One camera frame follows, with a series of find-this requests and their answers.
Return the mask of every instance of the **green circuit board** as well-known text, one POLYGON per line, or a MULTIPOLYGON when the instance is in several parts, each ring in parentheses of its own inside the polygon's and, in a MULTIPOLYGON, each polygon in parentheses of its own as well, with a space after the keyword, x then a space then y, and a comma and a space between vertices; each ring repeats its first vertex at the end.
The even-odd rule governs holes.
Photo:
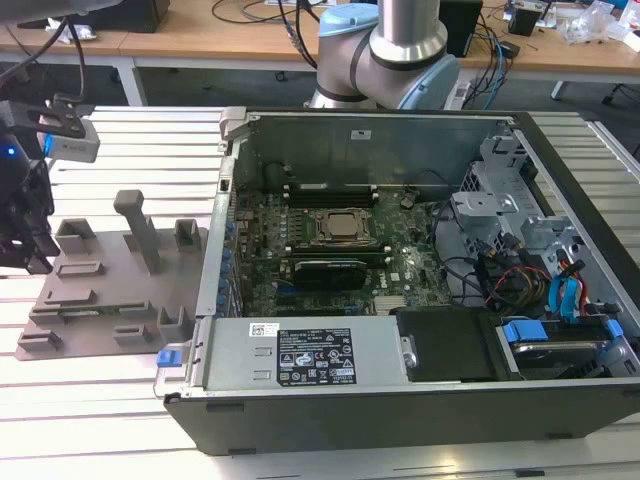
POLYGON ((345 210, 290 208, 276 196, 240 195, 236 219, 240 225, 243 314, 377 315, 401 304, 451 303, 446 279, 428 242, 429 205, 416 203, 411 209, 401 208, 405 196, 402 189, 381 190, 379 196, 373 208, 345 210), (313 244, 321 230, 318 219, 326 218, 327 212, 343 211, 357 211, 362 216, 369 238, 363 244, 390 247, 384 268, 369 268, 363 288, 357 290, 308 292, 297 288, 291 271, 298 260, 287 255, 286 247, 313 244))

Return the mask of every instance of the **sticker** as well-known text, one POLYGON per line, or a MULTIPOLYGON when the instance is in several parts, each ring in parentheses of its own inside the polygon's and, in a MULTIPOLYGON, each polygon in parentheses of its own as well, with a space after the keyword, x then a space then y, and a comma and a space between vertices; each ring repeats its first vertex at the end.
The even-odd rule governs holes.
POLYGON ((351 130, 351 140, 371 140, 371 130, 351 130))
POLYGON ((277 337, 279 323, 251 323, 249 324, 250 337, 277 337))
POLYGON ((283 387, 356 383, 351 329, 279 330, 277 336, 277 379, 283 387))

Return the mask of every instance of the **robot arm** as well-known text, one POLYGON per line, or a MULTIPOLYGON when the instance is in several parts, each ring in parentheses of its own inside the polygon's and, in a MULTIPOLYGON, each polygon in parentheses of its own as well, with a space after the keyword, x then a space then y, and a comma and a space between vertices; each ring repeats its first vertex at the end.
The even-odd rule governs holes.
POLYGON ((439 0, 338 5, 320 19, 313 108, 438 109, 458 62, 446 54, 439 0))

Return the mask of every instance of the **metal panel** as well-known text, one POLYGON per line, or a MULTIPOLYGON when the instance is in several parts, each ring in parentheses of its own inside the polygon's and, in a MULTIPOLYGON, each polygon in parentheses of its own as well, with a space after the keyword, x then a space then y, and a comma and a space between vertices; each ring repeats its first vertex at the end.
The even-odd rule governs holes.
POLYGON ((100 163, 56 161, 53 170, 217 170, 219 157, 102 157, 100 163))

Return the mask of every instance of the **cpu socket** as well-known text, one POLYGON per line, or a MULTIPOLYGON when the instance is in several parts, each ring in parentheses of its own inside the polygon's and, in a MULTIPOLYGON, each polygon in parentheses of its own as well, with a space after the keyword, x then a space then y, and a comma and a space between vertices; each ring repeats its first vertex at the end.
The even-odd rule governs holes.
POLYGON ((343 208, 317 212, 314 245, 345 244, 369 245, 372 241, 369 230, 370 214, 359 208, 343 208))

